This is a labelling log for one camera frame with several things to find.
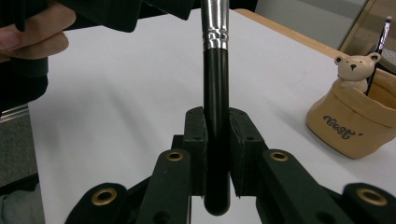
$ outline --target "black sleeve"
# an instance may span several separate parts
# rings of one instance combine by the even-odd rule
[[[37,99],[47,86],[47,76],[19,77],[11,72],[10,63],[0,63],[0,112]]]

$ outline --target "gray floor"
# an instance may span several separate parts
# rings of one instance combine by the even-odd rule
[[[28,115],[0,123],[0,187],[37,173]]]

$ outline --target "brass insert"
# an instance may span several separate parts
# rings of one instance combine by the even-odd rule
[[[372,189],[357,189],[358,196],[367,203],[384,206],[388,204],[387,199],[382,194]]]
[[[92,203],[97,206],[106,205],[116,199],[117,192],[113,188],[99,189],[92,196]]]
[[[273,152],[270,156],[274,161],[287,161],[289,159],[288,155],[283,152]]]
[[[166,155],[166,159],[169,161],[181,161],[183,159],[183,154],[180,152],[170,152]]]

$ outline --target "screw hole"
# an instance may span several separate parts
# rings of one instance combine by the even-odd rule
[[[357,189],[358,196],[367,203],[384,206],[388,204],[387,199],[380,193],[372,189]]]
[[[99,189],[92,195],[92,203],[97,206],[102,206],[113,202],[116,197],[117,192],[113,188]]]
[[[166,224],[168,223],[170,216],[167,212],[161,211],[154,215],[153,221],[155,224]]]

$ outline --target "white table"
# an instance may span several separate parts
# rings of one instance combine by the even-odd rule
[[[230,105],[246,111],[266,144],[292,153],[319,184],[341,192],[365,182],[396,195],[396,141],[353,161],[305,125],[309,107],[336,79],[333,58],[230,12]],[[130,188],[183,133],[203,104],[200,11],[188,21],[144,19],[131,34],[95,27],[67,33],[49,59],[47,93],[29,104],[47,223],[64,223],[81,196],[105,182]],[[200,198],[192,223],[259,223],[254,198],[232,197],[212,217]]]

